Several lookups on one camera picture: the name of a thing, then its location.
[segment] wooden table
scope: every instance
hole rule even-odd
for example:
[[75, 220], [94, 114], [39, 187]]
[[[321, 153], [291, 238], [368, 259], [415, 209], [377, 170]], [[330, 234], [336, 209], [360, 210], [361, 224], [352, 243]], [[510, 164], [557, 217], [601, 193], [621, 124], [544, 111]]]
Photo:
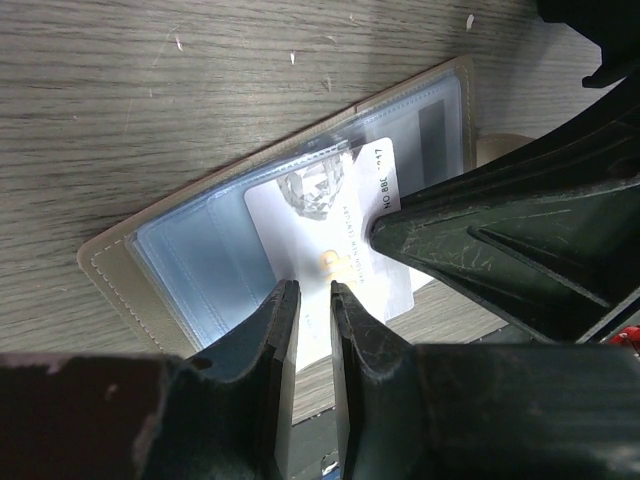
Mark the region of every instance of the wooden table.
[[[603, 93], [580, 87], [598, 49], [529, 0], [5, 0], [0, 24], [4, 351], [140, 351], [78, 269], [82, 243], [444, 60], [473, 55], [481, 134], [543, 135]], [[499, 324], [425, 292], [394, 322], [414, 339]], [[300, 375], [296, 418], [330, 403], [319, 368]]]

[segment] beige leather wallet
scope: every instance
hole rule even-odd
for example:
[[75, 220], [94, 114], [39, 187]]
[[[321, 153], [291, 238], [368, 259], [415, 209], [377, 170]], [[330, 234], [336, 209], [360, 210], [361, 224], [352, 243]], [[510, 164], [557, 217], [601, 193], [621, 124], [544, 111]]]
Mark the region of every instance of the beige leather wallet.
[[193, 338], [176, 321], [177, 312], [166, 302], [162, 286], [141, 267], [128, 247], [128, 239], [146, 222], [187, 202], [222, 182], [265, 165], [283, 152], [305, 144], [318, 135], [365, 115], [372, 109], [404, 98], [418, 86], [455, 75], [461, 92], [460, 118], [464, 170], [474, 167], [475, 125], [473, 65], [470, 57], [460, 57], [435, 67], [368, 100], [354, 105], [255, 155], [174, 193], [122, 223], [93, 238], [78, 252], [78, 263], [102, 294], [120, 313], [150, 350], [188, 357], [196, 353]]

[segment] scratch mark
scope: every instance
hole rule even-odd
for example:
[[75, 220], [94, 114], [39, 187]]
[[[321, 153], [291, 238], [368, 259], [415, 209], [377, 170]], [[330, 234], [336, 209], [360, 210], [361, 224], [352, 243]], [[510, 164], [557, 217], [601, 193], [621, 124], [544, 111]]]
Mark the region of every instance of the scratch mark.
[[[154, 58], [153, 62], [151, 62], [151, 67], [149, 67], [149, 70], [147, 70], [147, 73], [145, 73], [144, 77], [142, 77], [142, 81], [140, 82], [139, 86], [142, 87], [144, 86], [145, 83], [147, 83], [147, 79], [149, 78], [151, 71], [158, 64], [158, 60], [160, 60], [160, 57], [162, 56], [162, 53], [164, 52], [164, 49], [167, 46], [167, 43], [169, 43], [169, 38], [171, 38], [171, 34], [175, 32], [179, 27], [180, 25], [178, 24], [167, 32], [167, 35], [164, 37], [164, 42], [162, 42], [162, 46], [158, 50], [158, 54], [156, 55], [156, 58]], [[131, 110], [133, 109], [133, 100], [134, 98], [131, 98], [131, 100], [129, 100], [129, 108], [127, 110], [127, 119], [124, 122], [124, 133], [127, 133], [127, 131], [129, 131], [129, 120], [131, 118]]]
[[525, 215], [517, 218], [536, 218], [536, 217], [550, 217], [551, 215], [557, 215], [559, 213], [571, 213], [573, 210], [565, 208], [564, 210], [556, 210], [555, 212], [536, 213], [535, 215]]
[[322, 86], [326, 88], [329, 93], [331, 93], [333, 91], [331, 87], [331, 77], [327, 76], [327, 78], [325, 78], [322, 82]]
[[431, 258], [431, 262], [436, 264], [436, 265], [443, 265], [443, 266], [447, 266], [447, 267], [457, 268], [459, 270], [465, 270], [467, 272], [473, 272], [471, 267], [465, 266], [464, 261], [462, 261], [462, 262], [460, 262], [460, 264], [458, 264], [458, 263], [454, 263], [454, 262], [443, 262], [442, 260], [440, 260], [438, 258]]
[[384, 350], [385, 350], [384, 347], [387, 344], [387, 340], [388, 340], [388, 338], [384, 337], [382, 339], [382, 342], [380, 342], [380, 346], [378, 347], [378, 349], [376, 350], [376, 353], [374, 354], [376, 357], [381, 356], [382, 352], [384, 352]]
[[478, 257], [480, 257], [480, 249], [478, 248], [478, 253], [476, 253], [476, 258], [471, 262], [471, 268], [476, 268], [476, 262], [478, 261]]
[[491, 262], [493, 262], [493, 257], [491, 257], [489, 260], [485, 260], [484, 262], [482, 262], [482, 265], [480, 266], [485, 267], [487, 264], [489, 264], [489, 270], [491, 270]]
[[555, 222], [555, 223], [554, 223], [554, 225], [555, 225], [556, 227], [558, 227], [558, 228], [562, 228], [562, 229], [567, 230], [567, 231], [569, 231], [569, 232], [571, 231], [571, 227], [568, 227], [568, 226], [567, 226], [567, 225], [565, 225], [564, 223]]
[[324, 43], [325, 45], [332, 45], [334, 47], [338, 46], [337, 40], [331, 35], [318, 35], [314, 37], [319, 40], [319, 43]]

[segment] red object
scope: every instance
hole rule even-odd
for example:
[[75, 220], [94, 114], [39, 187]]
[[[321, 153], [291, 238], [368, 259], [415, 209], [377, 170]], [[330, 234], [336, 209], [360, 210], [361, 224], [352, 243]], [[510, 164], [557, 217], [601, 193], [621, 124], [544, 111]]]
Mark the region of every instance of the red object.
[[627, 327], [609, 340], [613, 345], [635, 348], [636, 352], [640, 352], [640, 326]]

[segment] white card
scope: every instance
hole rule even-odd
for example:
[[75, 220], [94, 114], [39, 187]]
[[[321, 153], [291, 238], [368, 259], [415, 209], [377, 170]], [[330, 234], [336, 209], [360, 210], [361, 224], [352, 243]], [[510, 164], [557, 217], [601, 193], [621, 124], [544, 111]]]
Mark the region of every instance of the white card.
[[400, 209], [393, 144], [384, 138], [249, 189], [245, 201], [277, 280], [300, 283], [297, 370], [331, 353], [329, 287], [351, 287], [381, 321], [413, 308], [409, 267], [373, 251], [367, 232]]

